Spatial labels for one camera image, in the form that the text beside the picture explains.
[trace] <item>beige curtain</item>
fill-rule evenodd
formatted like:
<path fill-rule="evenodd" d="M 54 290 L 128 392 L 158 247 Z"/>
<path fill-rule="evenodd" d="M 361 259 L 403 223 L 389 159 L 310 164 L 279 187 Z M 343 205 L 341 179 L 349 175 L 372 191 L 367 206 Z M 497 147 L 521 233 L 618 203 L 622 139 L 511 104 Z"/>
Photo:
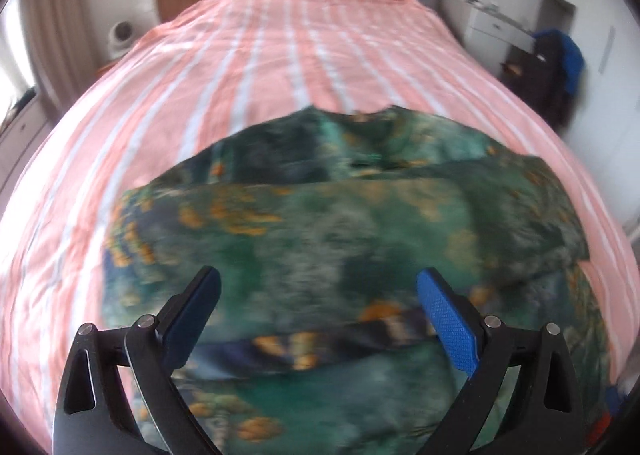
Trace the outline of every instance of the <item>beige curtain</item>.
<path fill-rule="evenodd" d="M 94 82 L 98 53 L 86 0 L 20 0 L 38 91 L 62 115 Z"/>

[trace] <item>silver bolt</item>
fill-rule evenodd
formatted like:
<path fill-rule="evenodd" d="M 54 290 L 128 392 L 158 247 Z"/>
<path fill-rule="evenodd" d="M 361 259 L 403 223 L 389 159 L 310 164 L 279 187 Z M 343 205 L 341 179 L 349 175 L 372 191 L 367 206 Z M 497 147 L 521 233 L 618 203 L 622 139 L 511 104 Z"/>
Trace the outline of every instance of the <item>silver bolt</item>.
<path fill-rule="evenodd" d="M 83 323 L 79 328 L 78 328 L 78 334 L 80 336 L 86 336 L 87 334 L 89 334 L 89 332 L 91 332 L 94 329 L 94 324 L 93 323 Z"/>
<path fill-rule="evenodd" d="M 560 334 L 560 327 L 555 323 L 547 323 L 546 331 L 552 336 L 558 336 L 558 334 Z"/>
<path fill-rule="evenodd" d="M 489 316 L 484 317 L 484 324 L 491 329 L 497 329 L 500 325 L 502 325 L 502 322 L 500 321 L 500 318 L 490 314 Z"/>
<path fill-rule="evenodd" d="M 155 322 L 155 316 L 153 316 L 152 314 L 145 314 L 138 320 L 138 327 L 140 327 L 141 329 L 146 329 L 148 327 L 151 327 Z"/>

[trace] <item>pink striped bedsheet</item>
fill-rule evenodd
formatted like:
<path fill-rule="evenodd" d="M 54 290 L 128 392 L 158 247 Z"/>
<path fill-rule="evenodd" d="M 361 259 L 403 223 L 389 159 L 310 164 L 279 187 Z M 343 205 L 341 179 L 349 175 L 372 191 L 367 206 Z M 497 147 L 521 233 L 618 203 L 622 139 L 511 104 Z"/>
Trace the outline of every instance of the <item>pink striped bedsheet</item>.
<path fill-rule="evenodd" d="M 204 0 L 153 29 L 65 115 L 0 223 L 0 388 L 50 450 L 77 327 L 100 326 L 102 243 L 120 195 L 241 128 L 314 104 L 390 104 L 477 128 L 556 172 L 582 220 L 611 378 L 640 324 L 631 248 L 562 141 L 415 0 Z"/>

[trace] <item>window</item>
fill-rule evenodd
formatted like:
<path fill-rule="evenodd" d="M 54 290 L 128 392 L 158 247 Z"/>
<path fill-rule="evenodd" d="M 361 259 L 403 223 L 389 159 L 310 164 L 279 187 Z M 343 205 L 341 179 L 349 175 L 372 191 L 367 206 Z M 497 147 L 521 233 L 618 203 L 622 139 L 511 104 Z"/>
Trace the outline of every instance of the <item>window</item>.
<path fill-rule="evenodd" d="M 19 0 L 8 0 L 0 12 L 0 122 L 34 85 Z"/>

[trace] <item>white dresser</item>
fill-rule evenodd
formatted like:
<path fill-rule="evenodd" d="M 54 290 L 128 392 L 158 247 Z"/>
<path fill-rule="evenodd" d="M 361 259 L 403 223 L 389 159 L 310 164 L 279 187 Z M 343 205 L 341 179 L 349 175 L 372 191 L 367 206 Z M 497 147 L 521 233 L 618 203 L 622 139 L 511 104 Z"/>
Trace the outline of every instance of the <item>white dresser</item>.
<path fill-rule="evenodd" d="M 466 0 L 439 0 L 438 12 L 466 51 L 493 76 L 500 75 L 511 45 L 526 52 L 533 49 L 533 38 L 501 13 Z"/>
<path fill-rule="evenodd" d="M 0 134 L 0 216 L 24 167 L 51 130 L 36 96 Z"/>

